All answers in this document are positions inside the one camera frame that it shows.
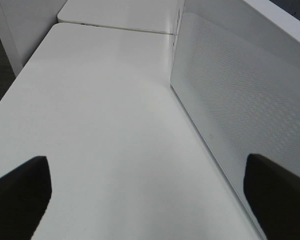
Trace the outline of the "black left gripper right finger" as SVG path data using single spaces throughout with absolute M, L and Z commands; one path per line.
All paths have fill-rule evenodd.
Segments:
M 247 157 L 243 192 L 269 240 L 300 240 L 300 177 L 261 154 Z

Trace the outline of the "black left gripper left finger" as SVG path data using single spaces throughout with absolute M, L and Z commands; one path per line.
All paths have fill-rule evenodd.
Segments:
M 52 196 L 46 156 L 36 156 L 0 177 L 0 240 L 30 240 Z

